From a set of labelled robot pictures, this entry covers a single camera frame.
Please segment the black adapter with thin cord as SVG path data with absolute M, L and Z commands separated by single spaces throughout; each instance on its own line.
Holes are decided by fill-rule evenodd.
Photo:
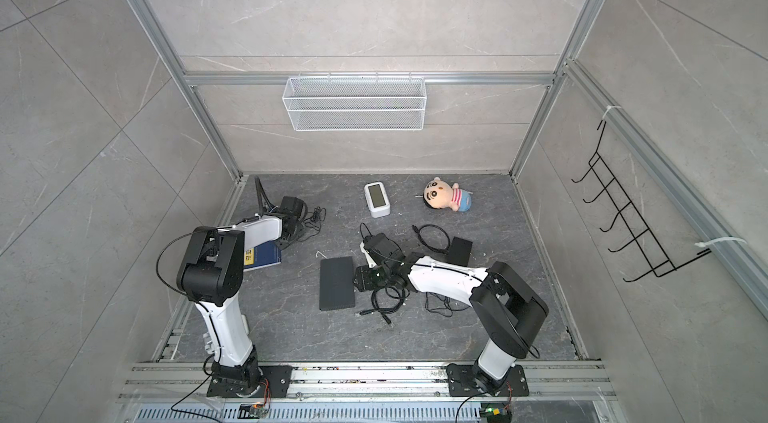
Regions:
M 326 219 L 327 210 L 323 207 L 315 207 L 313 211 L 304 219 L 306 233 L 298 240 L 282 240 L 280 238 L 278 246 L 281 249 L 288 248 L 295 243 L 306 242 L 307 240 L 318 236 L 322 230 L 322 225 Z

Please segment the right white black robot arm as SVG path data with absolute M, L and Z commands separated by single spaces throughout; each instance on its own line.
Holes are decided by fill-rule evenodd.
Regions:
M 472 368 L 473 384 L 497 391 L 516 362 L 540 357 L 534 341 L 549 315 L 544 300 L 507 263 L 471 268 L 441 262 L 420 253 L 409 255 L 384 233 L 359 226 L 367 264 L 355 270 L 354 285 L 371 293 L 372 307 L 386 323 L 413 293 L 454 300 L 472 309 L 488 341 Z

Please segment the black perforated box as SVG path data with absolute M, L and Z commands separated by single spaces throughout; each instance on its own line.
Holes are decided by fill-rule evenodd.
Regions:
M 320 264 L 319 310 L 355 307 L 355 265 L 351 257 L 324 259 Z

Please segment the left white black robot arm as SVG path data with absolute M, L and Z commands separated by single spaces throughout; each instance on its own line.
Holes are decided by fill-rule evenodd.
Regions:
M 252 391 L 265 379 L 257 350 L 239 305 L 239 292 L 248 269 L 268 267 L 268 259 L 302 239 L 306 233 L 306 203 L 285 196 L 273 204 L 259 179 L 255 180 L 258 210 L 234 225 L 200 226 L 171 240 L 188 244 L 173 283 L 155 271 L 170 290 L 193 303 L 206 326 L 207 364 L 213 383 L 226 383 L 241 392 Z

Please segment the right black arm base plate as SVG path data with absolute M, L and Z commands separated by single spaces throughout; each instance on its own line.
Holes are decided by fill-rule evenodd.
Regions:
M 510 367 L 505 376 L 494 380 L 477 364 L 451 363 L 445 367 L 449 394 L 452 397 L 488 395 L 491 397 L 527 397 L 530 390 L 521 366 Z

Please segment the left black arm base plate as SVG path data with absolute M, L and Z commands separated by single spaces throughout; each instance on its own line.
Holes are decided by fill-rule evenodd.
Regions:
M 227 367 L 215 365 L 207 397 L 284 398 L 287 396 L 293 368 L 287 365 Z

